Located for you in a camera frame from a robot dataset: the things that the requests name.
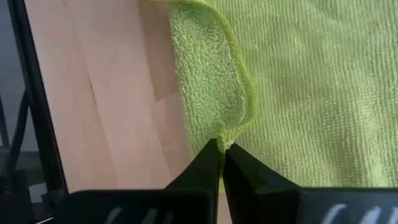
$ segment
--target black frame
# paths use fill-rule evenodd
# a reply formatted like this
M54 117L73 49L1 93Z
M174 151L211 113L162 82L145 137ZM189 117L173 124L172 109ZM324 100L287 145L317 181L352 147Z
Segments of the black frame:
M7 0L48 192L68 193L24 0Z

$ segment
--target black cable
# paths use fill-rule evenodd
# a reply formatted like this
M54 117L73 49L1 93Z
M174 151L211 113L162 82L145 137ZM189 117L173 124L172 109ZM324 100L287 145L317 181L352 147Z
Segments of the black cable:
M0 95L0 137L2 145L9 149L10 148L10 140L8 138L6 117L4 115L4 108L2 107L1 95Z
M13 189L13 178L15 175L17 160L21 152L22 141L24 140L28 108L29 100L25 91L19 105L17 125L11 142L9 155L1 172L1 178L4 179L4 186L8 191Z

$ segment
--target microfiber towel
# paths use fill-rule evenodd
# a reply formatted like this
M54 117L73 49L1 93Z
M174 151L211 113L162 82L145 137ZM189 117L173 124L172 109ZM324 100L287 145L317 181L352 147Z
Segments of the microfiber towel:
M179 0L192 156L237 142L302 186L398 186L398 1Z

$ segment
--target light wood panel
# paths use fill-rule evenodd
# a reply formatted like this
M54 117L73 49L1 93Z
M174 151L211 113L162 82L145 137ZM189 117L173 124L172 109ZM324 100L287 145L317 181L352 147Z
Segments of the light wood panel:
M69 191L165 187L190 162L169 5L25 3Z

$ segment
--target wood grain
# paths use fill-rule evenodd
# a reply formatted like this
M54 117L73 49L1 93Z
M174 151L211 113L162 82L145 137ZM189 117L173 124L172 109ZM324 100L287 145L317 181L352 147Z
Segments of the wood grain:
M165 187L190 162L168 3L25 4L69 191Z

